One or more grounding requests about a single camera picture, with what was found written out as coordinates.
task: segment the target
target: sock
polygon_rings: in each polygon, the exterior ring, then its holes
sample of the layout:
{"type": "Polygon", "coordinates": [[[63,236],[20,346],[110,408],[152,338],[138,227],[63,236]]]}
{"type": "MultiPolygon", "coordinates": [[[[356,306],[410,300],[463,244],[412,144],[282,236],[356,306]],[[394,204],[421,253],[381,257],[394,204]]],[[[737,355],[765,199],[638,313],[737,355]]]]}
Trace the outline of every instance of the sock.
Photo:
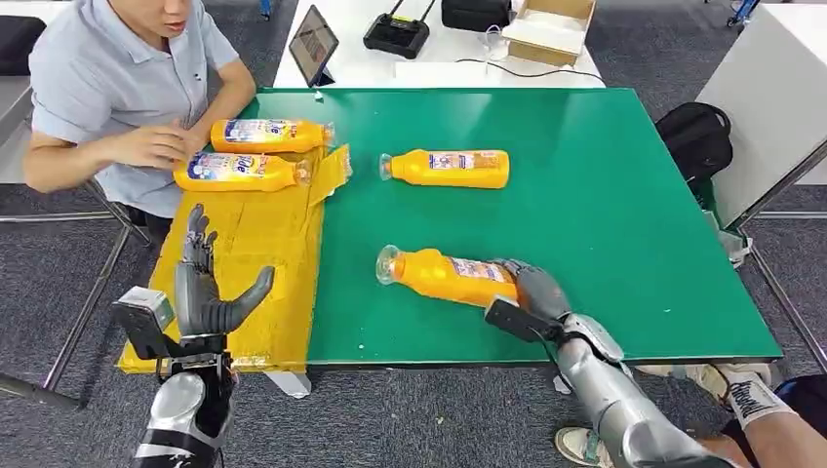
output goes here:
{"type": "Polygon", "coordinates": [[[776,412],[796,414],[754,372],[730,372],[722,370],[729,380],[729,405],[735,411],[741,428],[750,422],[776,412]]]}

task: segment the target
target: plastic bottle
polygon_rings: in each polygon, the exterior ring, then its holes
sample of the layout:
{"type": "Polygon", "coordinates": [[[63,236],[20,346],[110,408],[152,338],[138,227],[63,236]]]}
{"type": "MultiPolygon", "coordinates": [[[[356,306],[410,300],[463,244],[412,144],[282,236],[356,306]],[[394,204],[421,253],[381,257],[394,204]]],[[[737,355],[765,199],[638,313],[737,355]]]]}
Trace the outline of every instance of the plastic bottle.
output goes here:
{"type": "Polygon", "coordinates": [[[422,295],[488,307],[495,296],[517,300],[511,275],[499,265],[442,255],[436,249],[402,252],[386,246],[376,260],[383,285],[401,283],[422,295]]]}
{"type": "Polygon", "coordinates": [[[195,192],[275,192],[310,183],[309,166],[306,160],[291,163],[278,156],[199,151],[173,175],[178,186],[195,192]]]}
{"type": "Polygon", "coordinates": [[[415,149],[401,156],[382,154],[382,180],[399,178],[414,185],[502,188],[508,182],[508,153],[498,149],[426,151],[415,149]]]}
{"type": "Polygon", "coordinates": [[[230,153],[304,153],[333,137],[333,125],[303,120],[219,120],[210,130],[213,148],[230,153]]]}

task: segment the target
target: robotic arm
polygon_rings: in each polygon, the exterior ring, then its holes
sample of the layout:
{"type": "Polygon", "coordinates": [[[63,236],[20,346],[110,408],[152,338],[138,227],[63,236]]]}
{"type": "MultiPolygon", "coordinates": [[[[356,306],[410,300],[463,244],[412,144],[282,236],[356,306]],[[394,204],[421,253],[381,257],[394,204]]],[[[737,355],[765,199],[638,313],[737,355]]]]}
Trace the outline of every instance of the robotic arm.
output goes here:
{"type": "Polygon", "coordinates": [[[167,360],[166,378],[155,395],[149,423],[133,460],[134,467],[211,467],[232,420],[230,397],[237,383],[230,370],[227,335],[238,329],[273,286],[275,270],[261,269],[256,282],[235,300],[221,300],[213,270],[216,232],[197,205],[189,215],[183,259],[175,276],[180,343],[161,331],[152,311],[115,305],[142,359],[167,360]]]}
{"type": "Polygon", "coordinates": [[[498,298],[486,321],[525,341],[557,344],[560,374],[572,388],[618,468],[737,468],[675,427],[622,363],[623,351],[593,318],[571,312],[545,271],[498,260],[517,283],[518,304],[498,298]]]}

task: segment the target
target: tablet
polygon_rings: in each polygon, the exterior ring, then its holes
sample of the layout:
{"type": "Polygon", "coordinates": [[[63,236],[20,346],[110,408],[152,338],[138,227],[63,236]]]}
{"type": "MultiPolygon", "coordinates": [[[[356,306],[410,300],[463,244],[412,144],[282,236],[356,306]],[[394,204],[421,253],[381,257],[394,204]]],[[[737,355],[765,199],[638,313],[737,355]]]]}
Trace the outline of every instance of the tablet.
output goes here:
{"type": "Polygon", "coordinates": [[[298,65],[308,87],[331,84],[333,78],[325,70],[338,39],[316,5],[311,5],[290,41],[290,54],[298,65]]]}

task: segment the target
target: cardboard box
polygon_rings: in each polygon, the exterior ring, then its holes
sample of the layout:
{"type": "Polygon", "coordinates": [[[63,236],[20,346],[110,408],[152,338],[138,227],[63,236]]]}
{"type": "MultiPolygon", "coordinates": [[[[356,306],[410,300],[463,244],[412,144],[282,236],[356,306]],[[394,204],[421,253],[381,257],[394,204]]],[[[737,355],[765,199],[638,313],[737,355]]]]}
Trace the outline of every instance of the cardboard box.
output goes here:
{"type": "Polygon", "coordinates": [[[552,65],[574,65],[583,50],[594,0],[526,0],[502,30],[508,54],[552,65]]]}

